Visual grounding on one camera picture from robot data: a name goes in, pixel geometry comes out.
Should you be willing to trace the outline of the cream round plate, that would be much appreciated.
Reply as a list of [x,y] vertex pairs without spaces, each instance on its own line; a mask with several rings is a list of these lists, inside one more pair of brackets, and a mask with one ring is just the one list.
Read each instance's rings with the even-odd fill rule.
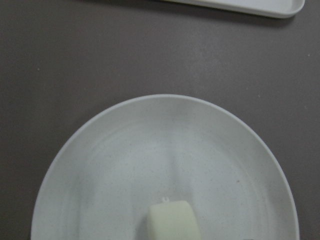
[[204,240],[297,240],[285,174],[262,139],[210,102],[158,94],[116,104],[52,161],[33,240],[146,240],[151,205],[187,201]]

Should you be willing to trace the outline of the white steamed bun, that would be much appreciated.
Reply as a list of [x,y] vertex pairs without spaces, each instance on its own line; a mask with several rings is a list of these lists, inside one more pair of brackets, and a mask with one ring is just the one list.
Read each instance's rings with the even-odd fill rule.
[[201,231],[191,205],[185,200],[166,201],[148,208],[149,240],[200,240]]

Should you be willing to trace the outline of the cream rabbit tray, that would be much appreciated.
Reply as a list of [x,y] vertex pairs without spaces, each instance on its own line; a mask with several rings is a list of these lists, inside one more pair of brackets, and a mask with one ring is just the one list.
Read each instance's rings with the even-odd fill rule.
[[173,0],[173,3],[286,19],[304,7],[305,0]]

